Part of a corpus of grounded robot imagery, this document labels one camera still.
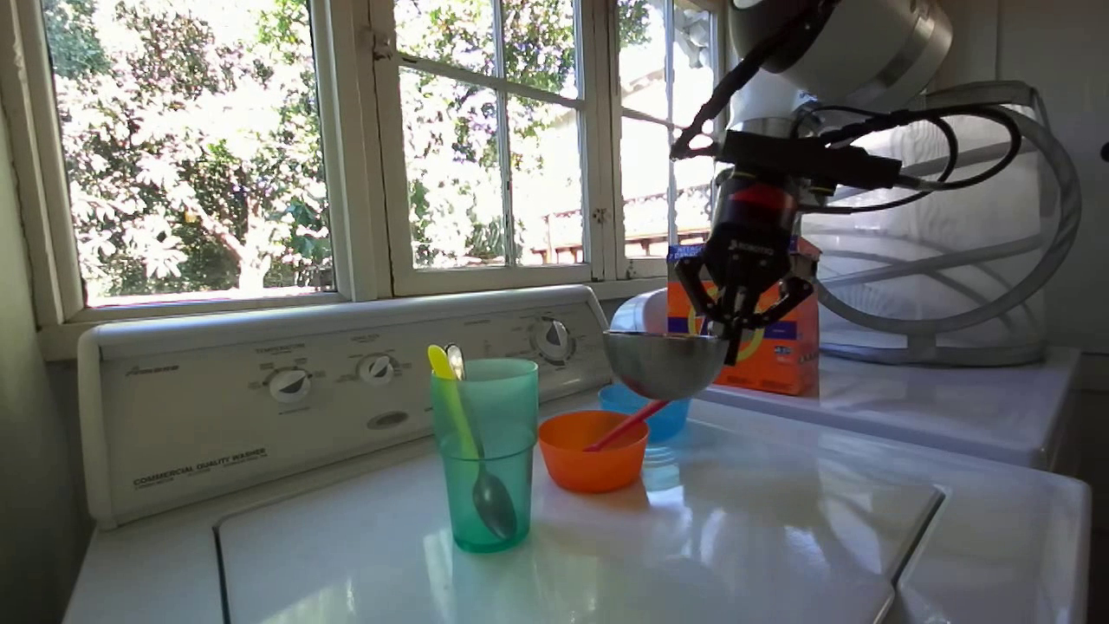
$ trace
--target blue bowl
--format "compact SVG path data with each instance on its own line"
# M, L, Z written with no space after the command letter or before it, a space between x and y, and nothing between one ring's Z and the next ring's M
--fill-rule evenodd
M612 381L610 390L599 393L599 409L606 412L637 412L640 405L648 405L652 399L637 396L633 390ZM673 441L681 427L687 427L687 415L688 415L688 399L673 399L662 412L655 412L648 421L648 445L664 445Z

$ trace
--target small orange bowl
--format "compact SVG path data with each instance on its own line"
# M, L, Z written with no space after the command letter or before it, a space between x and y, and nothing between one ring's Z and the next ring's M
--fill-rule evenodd
M612 493L637 481L645 451L648 451L648 427L637 424L620 435L612 445L599 451L586 451L606 429L623 424L620 412L604 409L578 409L560 412L541 424L541 456L546 474L571 493Z

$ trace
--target washing machine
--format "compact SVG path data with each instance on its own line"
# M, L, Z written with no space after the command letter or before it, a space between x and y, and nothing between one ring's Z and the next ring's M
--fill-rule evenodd
M113 323L81 342L91 537L67 624L1086 622L1073 480L694 399L640 481L450 542L422 347L541 362L596 404L590 289Z

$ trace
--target white wall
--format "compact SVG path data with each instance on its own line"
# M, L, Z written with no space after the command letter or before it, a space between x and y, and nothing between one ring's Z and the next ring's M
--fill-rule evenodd
M999 74L1040 86L1058 140L1072 149L1086 223L1067 266L1049 286L1049 329L1065 342L1109 355L1109 5L1005 0Z
M29 257L0 111L0 622L59 622L82 553L71 427L33 339Z

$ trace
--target window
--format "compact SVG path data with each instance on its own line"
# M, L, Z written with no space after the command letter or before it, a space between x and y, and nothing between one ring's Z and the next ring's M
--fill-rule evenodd
M303 5L40 10L91 305L321 282L328 199Z
M711 226L712 167L670 141L717 80L712 0L38 0L0 28L46 325L632 296Z
M664 260L711 234L712 163L670 160L717 82L722 21L688 0L620 0L623 257Z

